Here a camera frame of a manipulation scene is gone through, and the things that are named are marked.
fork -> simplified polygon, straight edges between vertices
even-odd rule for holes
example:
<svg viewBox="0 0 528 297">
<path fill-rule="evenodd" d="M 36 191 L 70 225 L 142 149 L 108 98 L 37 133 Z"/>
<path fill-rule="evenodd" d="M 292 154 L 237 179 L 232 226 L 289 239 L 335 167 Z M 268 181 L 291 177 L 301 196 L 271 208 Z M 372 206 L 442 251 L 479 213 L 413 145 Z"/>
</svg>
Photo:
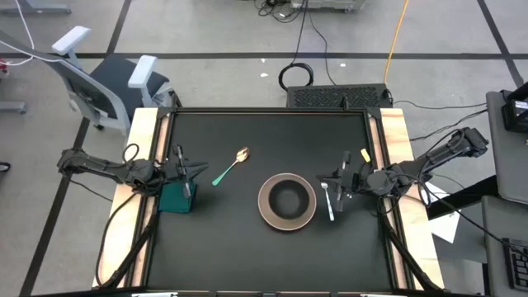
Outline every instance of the fork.
<svg viewBox="0 0 528 297">
<path fill-rule="evenodd" d="M 328 184 L 326 182 L 321 182 L 321 187 L 324 189 L 324 193 L 327 195 L 327 204 L 328 204 L 328 214 L 330 215 L 330 220 L 333 222 L 333 211 L 332 206 L 330 205 L 330 197 L 328 197 Z"/>
</svg>

spoon with green handle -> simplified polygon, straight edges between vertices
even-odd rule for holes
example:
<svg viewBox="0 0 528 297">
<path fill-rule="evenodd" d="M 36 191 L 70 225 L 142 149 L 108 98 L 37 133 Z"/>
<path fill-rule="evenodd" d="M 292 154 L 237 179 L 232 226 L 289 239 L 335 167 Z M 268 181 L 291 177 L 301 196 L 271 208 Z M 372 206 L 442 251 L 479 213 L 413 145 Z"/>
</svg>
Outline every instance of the spoon with green handle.
<svg viewBox="0 0 528 297">
<path fill-rule="evenodd" d="M 231 166 L 229 166 L 226 171 L 224 171 L 224 173 L 222 173 L 219 177 L 216 177 L 216 179 L 213 181 L 213 186 L 217 186 L 218 184 L 220 184 L 222 178 L 224 178 L 225 175 L 228 174 L 229 170 L 231 170 L 231 168 L 233 168 L 237 163 L 246 161 L 248 155 L 249 148 L 243 147 L 241 150 L 239 150 L 237 153 L 237 159 L 233 162 L 233 164 L 231 164 Z"/>
</svg>

yellow object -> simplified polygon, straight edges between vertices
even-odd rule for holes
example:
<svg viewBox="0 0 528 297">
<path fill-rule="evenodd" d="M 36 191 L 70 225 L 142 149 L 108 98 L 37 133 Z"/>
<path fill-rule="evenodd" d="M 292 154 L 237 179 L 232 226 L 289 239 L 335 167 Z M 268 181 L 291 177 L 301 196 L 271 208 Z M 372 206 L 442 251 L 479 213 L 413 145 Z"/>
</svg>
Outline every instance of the yellow object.
<svg viewBox="0 0 528 297">
<path fill-rule="evenodd" d="M 366 149 L 361 150 L 361 156 L 363 156 L 363 159 L 365 159 L 365 162 L 370 162 L 370 156 L 369 153 L 366 152 Z"/>
<path fill-rule="evenodd" d="M 394 46 L 396 46 L 396 40 L 398 39 L 399 27 L 402 26 L 403 17 L 405 16 L 405 11 L 407 11 L 407 5 L 409 0 L 405 0 L 403 4 L 402 14 L 399 16 L 398 26 L 396 27 L 396 32 L 394 33 L 393 44 L 390 46 L 389 57 L 387 58 L 387 64 L 385 65 L 385 75 L 383 77 L 383 83 L 387 84 L 387 76 L 389 75 L 390 60 L 393 58 Z"/>
</svg>

keyboard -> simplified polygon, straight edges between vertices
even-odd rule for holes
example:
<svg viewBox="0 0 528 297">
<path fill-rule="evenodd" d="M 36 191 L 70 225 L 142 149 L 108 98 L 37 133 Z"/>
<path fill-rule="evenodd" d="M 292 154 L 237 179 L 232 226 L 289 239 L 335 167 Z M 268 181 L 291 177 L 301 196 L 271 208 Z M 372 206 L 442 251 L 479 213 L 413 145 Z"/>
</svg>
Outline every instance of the keyboard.
<svg viewBox="0 0 528 297">
<path fill-rule="evenodd" d="M 390 107 L 385 89 L 384 84 L 289 87 L 288 107 L 340 107 L 343 98 L 350 108 Z"/>
<path fill-rule="evenodd" d="M 528 242 L 509 238 L 503 238 L 502 240 L 528 255 Z M 503 247 L 510 287 L 514 290 L 528 292 L 528 258 L 519 252 L 513 251 L 507 245 Z"/>
</svg>

wooden table frame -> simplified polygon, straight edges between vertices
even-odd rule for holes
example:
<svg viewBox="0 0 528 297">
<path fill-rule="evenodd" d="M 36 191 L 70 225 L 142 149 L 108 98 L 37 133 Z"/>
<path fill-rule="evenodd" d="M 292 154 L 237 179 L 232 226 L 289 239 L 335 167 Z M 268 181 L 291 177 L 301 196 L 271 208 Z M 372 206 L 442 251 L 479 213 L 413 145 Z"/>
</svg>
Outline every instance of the wooden table frame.
<svg viewBox="0 0 528 297">
<path fill-rule="evenodd" d="M 148 159 L 152 155 L 157 160 L 163 158 L 166 141 L 165 136 L 167 135 L 169 119 L 166 116 L 161 119 L 162 122 L 159 126 L 157 148 L 153 148 L 153 135 L 157 117 L 157 108 L 140 108 L 136 110 L 128 138 L 128 144 L 137 144 L 139 146 L 139 153 L 136 158 Z M 370 130 L 372 133 L 376 160 L 378 160 L 378 167 L 383 167 L 384 158 L 380 145 L 383 141 L 385 141 L 387 145 L 389 160 L 391 163 L 412 160 L 413 151 L 409 142 L 407 126 L 405 125 L 405 120 L 403 118 L 403 111 L 401 109 L 381 109 L 381 122 L 383 125 L 384 139 L 380 138 L 375 119 L 370 118 Z M 121 205 L 124 200 L 130 197 L 131 193 L 132 192 L 128 186 L 118 185 L 115 189 L 111 213 Z M 141 197 L 136 196 L 128 205 L 123 207 L 120 212 L 115 215 L 106 234 L 106 244 L 98 267 L 101 281 L 104 282 L 111 276 L 130 250 L 141 204 Z M 144 208 L 143 227 L 149 220 L 149 216 L 152 213 L 152 206 L 153 197 L 149 197 L 146 201 L 146 208 Z M 388 201 L 385 201 L 385 206 L 389 208 Z M 432 240 L 431 230 L 429 229 L 427 212 L 417 194 L 416 186 L 411 188 L 408 194 L 400 199 L 398 206 L 403 224 L 405 242 L 409 252 L 418 262 L 420 267 L 427 273 L 430 279 L 436 285 L 443 287 L 444 283 L 438 260 L 436 258 L 436 249 Z M 389 216 L 389 220 L 391 224 L 394 225 L 394 217 L 392 214 Z M 129 283 L 132 286 L 141 285 L 141 280 L 145 273 L 144 263 L 146 260 L 145 255 L 147 246 L 148 244 L 143 246 L 141 252 L 136 258 L 134 272 L 129 276 L 131 277 Z M 403 269 L 403 260 L 394 245 L 392 246 L 392 252 L 396 277 L 398 279 L 398 287 L 401 289 L 407 289 L 407 278 L 405 270 Z M 417 289 L 421 288 L 416 279 L 413 279 L 412 281 Z"/>
</svg>

